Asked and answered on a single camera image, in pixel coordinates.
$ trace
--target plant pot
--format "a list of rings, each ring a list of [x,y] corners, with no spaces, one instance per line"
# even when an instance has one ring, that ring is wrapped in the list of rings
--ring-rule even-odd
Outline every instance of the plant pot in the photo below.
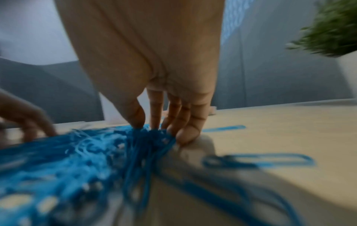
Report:
[[[338,57],[337,62],[353,92],[353,97],[357,98],[357,51]]]

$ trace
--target human hand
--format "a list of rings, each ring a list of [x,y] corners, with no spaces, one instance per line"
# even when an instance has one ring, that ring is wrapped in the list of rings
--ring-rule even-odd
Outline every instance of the human hand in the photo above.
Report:
[[[56,135],[51,121],[42,109],[1,89],[0,117],[16,123],[21,128],[24,142],[35,139],[38,129],[43,130],[47,136]],[[5,126],[0,124],[0,148],[6,146]]]
[[[159,128],[163,92],[170,101],[161,128],[186,144],[199,136],[215,89],[224,1],[58,0],[80,63],[133,127],[145,114]]]

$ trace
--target blurred hand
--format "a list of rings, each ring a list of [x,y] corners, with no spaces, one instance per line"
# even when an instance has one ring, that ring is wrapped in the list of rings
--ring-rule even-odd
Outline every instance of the blurred hand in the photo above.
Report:
[[[58,0],[80,63],[97,89],[136,128],[147,88],[151,128],[186,144],[199,136],[214,93],[223,0]]]
[[[16,123],[21,128],[24,142],[35,139],[38,129],[43,130],[47,136],[56,135],[51,121],[42,109],[1,89],[0,117]],[[0,125],[0,148],[6,146],[5,126]]]

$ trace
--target gray wall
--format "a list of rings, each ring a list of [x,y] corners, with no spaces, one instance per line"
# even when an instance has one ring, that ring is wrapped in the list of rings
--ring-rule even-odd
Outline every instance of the gray wall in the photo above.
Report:
[[[0,58],[0,87],[42,107],[55,123],[103,120],[98,92],[78,62],[35,66]]]
[[[285,49],[315,15],[314,0],[256,0],[221,47],[219,109],[351,98],[336,61]]]

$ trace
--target gray background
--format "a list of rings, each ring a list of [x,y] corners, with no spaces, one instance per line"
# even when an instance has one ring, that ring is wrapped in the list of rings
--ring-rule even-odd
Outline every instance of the gray background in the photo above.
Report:
[[[227,109],[352,97],[334,59],[285,49],[286,43],[299,37],[299,29],[312,22],[314,1],[256,0],[252,4],[241,27],[221,47],[212,105]],[[1,11],[5,4],[7,13]],[[37,15],[36,12],[21,14],[25,6],[55,12],[49,0],[0,0],[0,55],[1,52],[12,55],[11,45],[15,43],[12,41],[21,37],[13,27],[28,21],[28,18],[15,20],[11,16],[30,15],[33,18]],[[38,31],[41,27],[50,27],[50,32],[57,37],[54,40],[65,43],[66,37],[61,32],[57,34],[62,29],[58,19],[41,15],[47,19],[36,21],[43,24],[28,22],[21,28],[29,30],[28,26],[36,25],[34,29]],[[38,53],[27,52],[29,62],[37,60],[35,57],[41,54],[48,54],[48,59],[56,54],[56,60],[73,57],[72,50],[57,48],[61,46],[52,45],[53,40],[48,38],[22,38],[23,46],[16,46],[19,51],[28,47],[29,41],[41,47],[34,48]],[[56,123],[103,120],[98,93],[77,61],[35,66],[0,59],[0,87],[42,107]]]

